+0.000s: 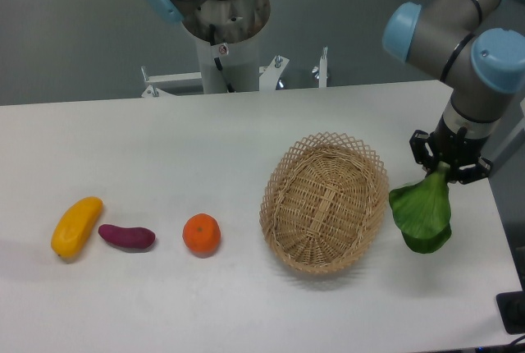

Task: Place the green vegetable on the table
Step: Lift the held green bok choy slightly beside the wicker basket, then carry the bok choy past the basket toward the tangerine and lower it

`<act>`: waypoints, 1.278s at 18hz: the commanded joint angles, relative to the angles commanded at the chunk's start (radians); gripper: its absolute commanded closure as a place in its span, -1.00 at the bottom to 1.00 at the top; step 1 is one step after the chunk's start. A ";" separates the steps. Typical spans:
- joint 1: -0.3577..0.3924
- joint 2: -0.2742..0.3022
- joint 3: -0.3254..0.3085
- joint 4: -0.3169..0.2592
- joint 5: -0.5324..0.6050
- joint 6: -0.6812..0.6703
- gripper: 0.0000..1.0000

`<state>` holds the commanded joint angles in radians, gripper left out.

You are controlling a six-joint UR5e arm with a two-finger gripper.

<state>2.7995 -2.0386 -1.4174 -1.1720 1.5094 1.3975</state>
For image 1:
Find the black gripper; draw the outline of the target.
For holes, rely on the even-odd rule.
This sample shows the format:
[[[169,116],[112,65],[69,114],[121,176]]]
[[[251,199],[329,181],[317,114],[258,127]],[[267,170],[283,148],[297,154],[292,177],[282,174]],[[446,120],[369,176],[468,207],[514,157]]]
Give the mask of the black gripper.
[[[416,130],[409,145],[414,161],[427,175],[432,174],[439,162],[450,165],[447,181],[467,185],[486,179],[491,174],[492,161],[480,157],[484,139],[467,137],[468,130],[461,127],[453,132],[443,117],[432,133]]]

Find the grey blue-capped robot arm right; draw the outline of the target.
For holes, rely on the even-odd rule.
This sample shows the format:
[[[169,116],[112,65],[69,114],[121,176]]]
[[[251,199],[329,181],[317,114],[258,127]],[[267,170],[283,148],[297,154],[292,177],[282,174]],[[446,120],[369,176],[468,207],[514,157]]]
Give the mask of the grey blue-capped robot arm right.
[[[415,131],[410,146],[427,173],[449,165],[447,181],[488,177],[481,151],[524,85],[524,37],[501,28],[476,29],[504,0],[406,2],[389,19],[383,48],[448,85],[452,95],[436,129]]]

